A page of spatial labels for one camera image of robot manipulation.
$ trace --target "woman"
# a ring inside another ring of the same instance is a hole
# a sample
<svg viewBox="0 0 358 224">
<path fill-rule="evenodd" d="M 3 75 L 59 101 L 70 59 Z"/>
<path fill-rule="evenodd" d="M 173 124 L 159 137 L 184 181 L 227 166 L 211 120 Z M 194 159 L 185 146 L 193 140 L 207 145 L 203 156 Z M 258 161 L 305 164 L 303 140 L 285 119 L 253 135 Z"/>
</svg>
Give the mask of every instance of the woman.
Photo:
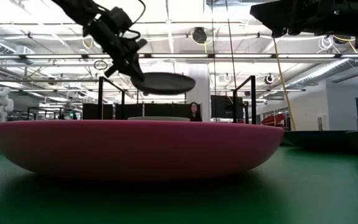
<svg viewBox="0 0 358 224">
<path fill-rule="evenodd" d="M 191 106 L 190 121 L 202 122 L 203 120 L 201 119 L 201 113 L 198 111 L 198 104 L 196 102 L 192 102 L 190 103 L 190 106 Z"/>
</svg>

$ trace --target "large pink bowl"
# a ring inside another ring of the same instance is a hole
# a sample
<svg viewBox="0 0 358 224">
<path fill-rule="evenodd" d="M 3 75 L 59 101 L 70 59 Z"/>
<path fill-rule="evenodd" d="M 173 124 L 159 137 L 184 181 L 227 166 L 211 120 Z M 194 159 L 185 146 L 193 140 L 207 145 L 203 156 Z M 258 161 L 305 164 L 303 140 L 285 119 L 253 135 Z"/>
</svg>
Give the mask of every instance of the large pink bowl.
<svg viewBox="0 0 358 224">
<path fill-rule="evenodd" d="M 0 152 L 16 165 L 88 180 L 182 180 L 249 170 L 276 150 L 283 129 L 175 121 L 0 123 Z"/>
</svg>

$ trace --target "white robot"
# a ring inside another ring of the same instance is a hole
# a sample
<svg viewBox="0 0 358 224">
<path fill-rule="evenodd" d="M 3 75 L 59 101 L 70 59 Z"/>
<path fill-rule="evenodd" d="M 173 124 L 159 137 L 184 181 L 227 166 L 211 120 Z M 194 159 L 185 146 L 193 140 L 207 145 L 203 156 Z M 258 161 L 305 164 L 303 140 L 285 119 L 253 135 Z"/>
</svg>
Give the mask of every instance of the white robot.
<svg viewBox="0 0 358 224">
<path fill-rule="evenodd" d="M 7 121 L 8 112 L 13 111 L 13 100 L 9 99 L 8 94 L 11 89 L 8 87 L 0 87 L 0 122 Z"/>
</svg>

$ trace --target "green tabletop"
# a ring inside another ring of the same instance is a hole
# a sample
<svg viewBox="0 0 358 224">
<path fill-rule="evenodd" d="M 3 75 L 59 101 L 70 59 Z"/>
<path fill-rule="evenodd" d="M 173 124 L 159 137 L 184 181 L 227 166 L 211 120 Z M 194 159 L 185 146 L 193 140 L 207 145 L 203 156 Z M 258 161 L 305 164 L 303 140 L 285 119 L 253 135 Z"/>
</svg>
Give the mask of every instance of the green tabletop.
<svg viewBox="0 0 358 224">
<path fill-rule="evenodd" d="M 358 155 L 281 147 L 245 174 L 159 184 L 37 176 L 0 155 L 0 223 L 358 224 Z"/>
</svg>

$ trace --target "dark round disc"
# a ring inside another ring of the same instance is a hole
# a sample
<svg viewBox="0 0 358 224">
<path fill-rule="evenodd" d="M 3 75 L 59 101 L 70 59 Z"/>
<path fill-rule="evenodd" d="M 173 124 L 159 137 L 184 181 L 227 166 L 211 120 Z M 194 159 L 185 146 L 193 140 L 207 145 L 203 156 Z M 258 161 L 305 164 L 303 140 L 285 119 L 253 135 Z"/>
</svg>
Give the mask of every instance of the dark round disc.
<svg viewBox="0 0 358 224">
<path fill-rule="evenodd" d="M 144 82 L 137 78 L 131 78 L 131 82 L 140 91 L 156 95 L 182 94 L 196 85 L 190 77 L 167 72 L 146 72 Z"/>
</svg>

